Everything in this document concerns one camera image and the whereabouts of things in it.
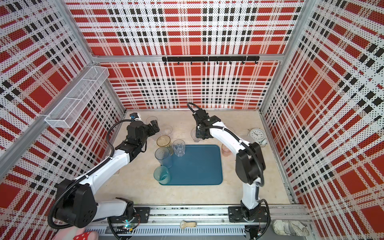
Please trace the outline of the yellow transparent plastic cup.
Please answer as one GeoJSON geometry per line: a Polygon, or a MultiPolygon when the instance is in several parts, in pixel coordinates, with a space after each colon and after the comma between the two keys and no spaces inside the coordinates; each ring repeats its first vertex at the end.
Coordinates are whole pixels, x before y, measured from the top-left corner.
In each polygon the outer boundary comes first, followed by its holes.
{"type": "Polygon", "coordinates": [[[157,145],[159,147],[166,147],[168,148],[170,151],[173,150],[172,148],[172,143],[171,143],[171,138],[170,136],[168,135],[162,135],[160,136],[158,139],[157,139],[157,145]]]}

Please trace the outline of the clear faceted cup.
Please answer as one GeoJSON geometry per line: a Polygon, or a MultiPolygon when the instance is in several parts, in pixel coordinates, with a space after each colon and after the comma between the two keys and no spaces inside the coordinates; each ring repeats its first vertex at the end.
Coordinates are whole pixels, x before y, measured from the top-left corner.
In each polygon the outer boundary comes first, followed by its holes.
{"type": "Polygon", "coordinates": [[[197,136],[196,136],[196,129],[195,128],[193,128],[191,130],[191,138],[193,139],[193,141],[195,143],[198,143],[201,140],[201,139],[197,138],[197,136]]]}
{"type": "Polygon", "coordinates": [[[182,157],[186,153],[186,143],[183,140],[175,140],[172,143],[174,153],[177,157],[182,157]]]}

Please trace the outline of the blue frosted plastic cup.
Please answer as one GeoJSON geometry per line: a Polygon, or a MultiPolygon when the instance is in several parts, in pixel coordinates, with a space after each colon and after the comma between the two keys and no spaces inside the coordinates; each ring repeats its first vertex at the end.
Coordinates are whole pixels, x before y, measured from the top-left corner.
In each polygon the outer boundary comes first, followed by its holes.
{"type": "Polygon", "coordinates": [[[171,152],[167,147],[160,147],[155,151],[155,158],[159,161],[159,163],[166,167],[171,168],[173,166],[173,160],[171,156],[171,152]]]}

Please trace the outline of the green textured plastic cup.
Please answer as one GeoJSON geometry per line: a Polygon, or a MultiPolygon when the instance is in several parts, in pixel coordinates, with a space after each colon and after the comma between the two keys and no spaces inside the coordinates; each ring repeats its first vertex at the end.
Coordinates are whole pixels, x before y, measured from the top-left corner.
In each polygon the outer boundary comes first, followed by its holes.
{"type": "Polygon", "coordinates": [[[154,178],[161,185],[168,184],[171,181],[169,169],[164,166],[157,167],[154,171],[154,178]]]}

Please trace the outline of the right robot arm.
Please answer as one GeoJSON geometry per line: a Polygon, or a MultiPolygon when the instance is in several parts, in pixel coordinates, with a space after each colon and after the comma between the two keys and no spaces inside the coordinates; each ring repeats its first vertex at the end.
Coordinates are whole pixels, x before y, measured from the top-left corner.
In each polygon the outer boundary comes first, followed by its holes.
{"type": "Polygon", "coordinates": [[[236,157],[236,174],[243,182],[240,217],[235,221],[252,222],[261,213],[260,188],[265,185],[265,160],[258,143],[250,143],[232,132],[217,116],[210,117],[206,110],[188,102],[196,121],[196,137],[202,140],[215,138],[236,157]]]}

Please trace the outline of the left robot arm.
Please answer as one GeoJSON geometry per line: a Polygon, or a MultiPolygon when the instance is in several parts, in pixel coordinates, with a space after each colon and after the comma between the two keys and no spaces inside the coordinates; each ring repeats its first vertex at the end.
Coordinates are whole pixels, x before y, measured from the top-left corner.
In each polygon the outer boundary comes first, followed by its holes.
{"type": "Polygon", "coordinates": [[[56,230],[69,227],[84,228],[88,224],[124,217],[131,221],[136,217],[134,203],[124,198],[97,203],[95,194],[116,172],[131,163],[147,149],[147,139],[160,131],[158,122],[145,124],[139,119],[129,119],[127,136],[111,154],[88,172],[73,180],[63,180],[57,187],[55,203],[50,209],[47,222],[56,230]]]}

